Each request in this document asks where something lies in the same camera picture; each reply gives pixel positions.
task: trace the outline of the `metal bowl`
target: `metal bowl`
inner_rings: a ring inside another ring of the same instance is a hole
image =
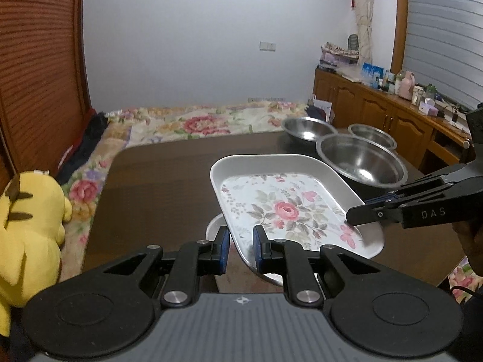
[[[398,188],[408,171],[395,153],[354,135],[327,135],[315,145],[322,160],[339,174],[376,188]]]
[[[352,124],[347,128],[350,134],[359,136],[360,138],[368,139],[374,143],[380,144],[390,151],[394,151],[398,144],[394,138],[388,135],[386,132],[373,126],[363,124]]]
[[[337,130],[330,124],[311,117],[286,118],[282,128],[299,143],[315,143],[325,135],[336,134]]]

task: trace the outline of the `floral tray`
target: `floral tray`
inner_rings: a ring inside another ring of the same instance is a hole
[[[255,271],[253,227],[306,250],[333,244],[366,258],[384,246],[378,222],[351,227],[345,213],[363,202],[328,165],[304,155],[234,155],[216,162],[211,181],[235,246]],[[267,277],[277,285],[278,275]]]

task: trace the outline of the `metal screw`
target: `metal screw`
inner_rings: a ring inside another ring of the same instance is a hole
[[[168,291],[164,294],[164,300],[169,303],[181,303],[188,299],[185,292],[182,291]]]
[[[320,294],[312,290],[299,291],[297,293],[297,299],[305,303],[314,303],[320,299]]]

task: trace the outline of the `crosshair logo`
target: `crosshair logo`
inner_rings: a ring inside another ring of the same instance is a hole
[[[248,299],[245,296],[242,296],[242,297],[238,297],[237,299],[235,299],[235,301],[238,302],[240,305],[244,305],[244,304],[250,302],[251,299]]]

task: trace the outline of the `beige curtain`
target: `beige curtain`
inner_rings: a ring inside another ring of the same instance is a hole
[[[356,0],[356,22],[359,35],[359,64],[373,62],[371,35],[374,0]]]

